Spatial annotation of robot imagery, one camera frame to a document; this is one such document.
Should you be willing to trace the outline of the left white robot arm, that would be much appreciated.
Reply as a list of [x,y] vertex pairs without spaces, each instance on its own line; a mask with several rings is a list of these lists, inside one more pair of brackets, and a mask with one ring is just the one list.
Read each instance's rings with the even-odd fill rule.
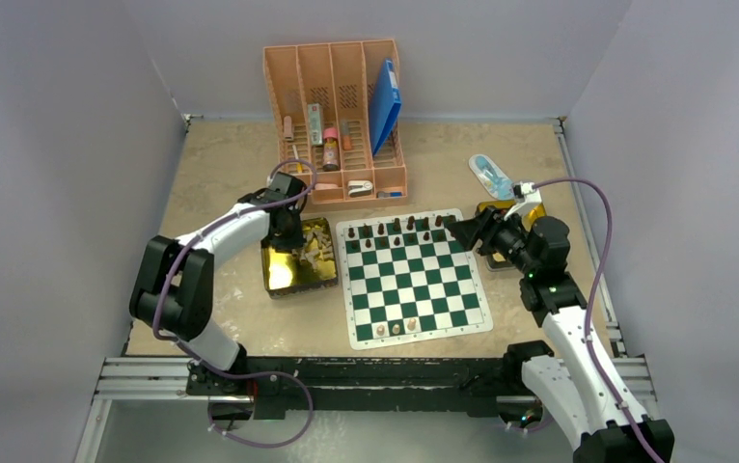
[[246,349],[212,319],[215,273],[257,242],[283,252],[302,246],[300,213],[311,190],[301,180],[284,179],[241,197],[196,231],[157,235],[146,245],[130,296],[131,317],[204,363],[223,394],[242,391],[250,373]]

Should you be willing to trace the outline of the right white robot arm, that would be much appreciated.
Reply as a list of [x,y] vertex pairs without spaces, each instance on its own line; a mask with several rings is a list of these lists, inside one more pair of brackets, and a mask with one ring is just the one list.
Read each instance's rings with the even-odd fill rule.
[[670,425],[629,391],[593,330],[591,307],[567,270],[569,227],[542,216],[525,228],[519,215],[494,207],[445,226],[465,250],[499,254],[521,272],[521,300],[548,340],[510,345],[502,378],[510,390],[537,396],[573,461],[671,461]]

